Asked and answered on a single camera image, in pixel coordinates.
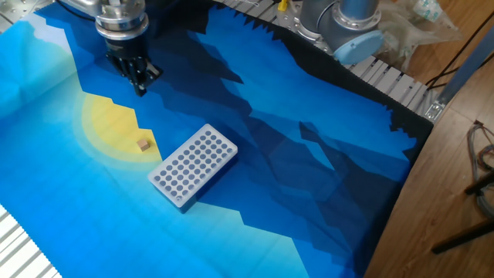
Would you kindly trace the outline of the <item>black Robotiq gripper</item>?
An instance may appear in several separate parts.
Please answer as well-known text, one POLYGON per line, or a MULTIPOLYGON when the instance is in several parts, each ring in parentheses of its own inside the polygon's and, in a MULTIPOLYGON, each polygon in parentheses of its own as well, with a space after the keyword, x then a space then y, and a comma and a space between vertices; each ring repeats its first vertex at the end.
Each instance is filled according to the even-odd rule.
POLYGON ((122 77, 128 78, 136 95, 142 97, 147 88, 162 75, 162 69, 149 60, 146 37, 142 35, 128 40, 105 39, 105 43, 108 60, 122 77), (144 68, 139 72, 138 78, 134 64, 130 61, 133 59, 144 61, 144 68))

